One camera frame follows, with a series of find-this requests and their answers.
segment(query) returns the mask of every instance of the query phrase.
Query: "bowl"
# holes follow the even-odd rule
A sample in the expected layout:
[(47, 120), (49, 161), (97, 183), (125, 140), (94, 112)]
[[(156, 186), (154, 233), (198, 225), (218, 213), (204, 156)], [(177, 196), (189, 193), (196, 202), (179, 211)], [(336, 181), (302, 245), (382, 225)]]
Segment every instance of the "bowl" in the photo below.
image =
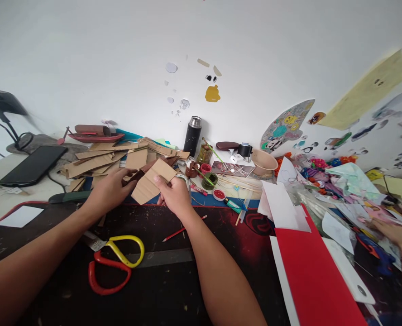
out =
[(272, 155), (259, 149), (253, 151), (252, 161), (255, 164), (253, 173), (260, 177), (266, 173), (272, 173), (278, 167), (278, 162)]

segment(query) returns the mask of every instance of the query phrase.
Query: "thermos lid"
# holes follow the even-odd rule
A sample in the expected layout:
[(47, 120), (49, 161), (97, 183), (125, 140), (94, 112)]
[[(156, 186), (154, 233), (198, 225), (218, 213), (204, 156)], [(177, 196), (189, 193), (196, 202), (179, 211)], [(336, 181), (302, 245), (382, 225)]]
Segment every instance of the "thermos lid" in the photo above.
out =
[(193, 128), (201, 128), (201, 118), (193, 115), (191, 121), (189, 121), (189, 125)]

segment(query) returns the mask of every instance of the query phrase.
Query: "red paper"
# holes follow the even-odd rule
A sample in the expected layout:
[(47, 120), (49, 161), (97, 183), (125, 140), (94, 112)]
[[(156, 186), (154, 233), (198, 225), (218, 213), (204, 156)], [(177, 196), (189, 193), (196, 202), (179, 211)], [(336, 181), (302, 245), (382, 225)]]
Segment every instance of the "red paper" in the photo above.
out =
[(311, 232), (275, 229), (301, 326), (366, 326), (367, 323), (314, 222)]

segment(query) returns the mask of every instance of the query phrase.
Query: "glue gun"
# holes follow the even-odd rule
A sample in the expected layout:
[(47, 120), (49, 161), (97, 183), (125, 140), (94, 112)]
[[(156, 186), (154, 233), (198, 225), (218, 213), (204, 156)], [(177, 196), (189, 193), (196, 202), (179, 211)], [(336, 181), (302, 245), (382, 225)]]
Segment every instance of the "glue gun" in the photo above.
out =
[(396, 259), (385, 252), (381, 247), (379, 247), (373, 240), (371, 240), (364, 233), (356, 233), (357, 240), (376, 258), (379, 258), (378, 272), (385, 276), (392, 275), (391, 266)]

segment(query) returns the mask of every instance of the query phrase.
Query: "pencil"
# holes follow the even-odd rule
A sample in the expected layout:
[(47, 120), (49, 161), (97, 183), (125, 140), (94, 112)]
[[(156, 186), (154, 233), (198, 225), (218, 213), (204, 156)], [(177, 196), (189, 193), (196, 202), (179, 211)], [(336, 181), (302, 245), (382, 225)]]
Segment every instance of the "pencil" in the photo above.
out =
[(185, 229), (186, 229), (186, 228), (182, 228), (181, 230), (178, 230), (177, 232), (172, 233), (170, 236), (168, 236), (168, 237), (166, 237), (165, 239), (163, 239), (162, 242), (168, 241), (168, 240), (171, 239), (172, 237), (174, 237), (174, 236), (176, 236), (177, 234), (183, 232)]

